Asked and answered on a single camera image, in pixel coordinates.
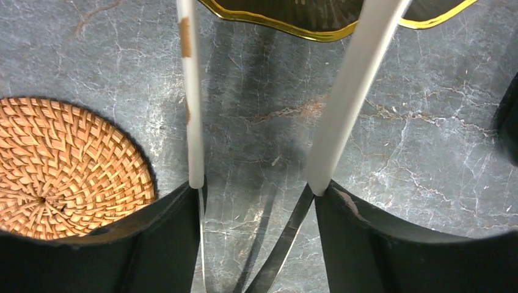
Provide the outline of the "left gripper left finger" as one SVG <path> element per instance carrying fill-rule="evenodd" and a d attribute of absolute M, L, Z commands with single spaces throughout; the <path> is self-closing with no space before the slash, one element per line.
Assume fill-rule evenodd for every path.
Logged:
<path fill-rule="evenodd" d="M 2 292 L 189 292 L 206 187 L 188 183 L 85 236 L 1 233 Z"/>

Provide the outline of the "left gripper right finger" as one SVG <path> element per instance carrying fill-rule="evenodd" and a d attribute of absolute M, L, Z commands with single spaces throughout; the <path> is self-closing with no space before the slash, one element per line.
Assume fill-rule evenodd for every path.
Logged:
<path fill-rule="evenodd" d="M 517 291 L 517 231 L 480 239 L 434 231 L 336 182 L 315 206 L 331 292 Z"/>

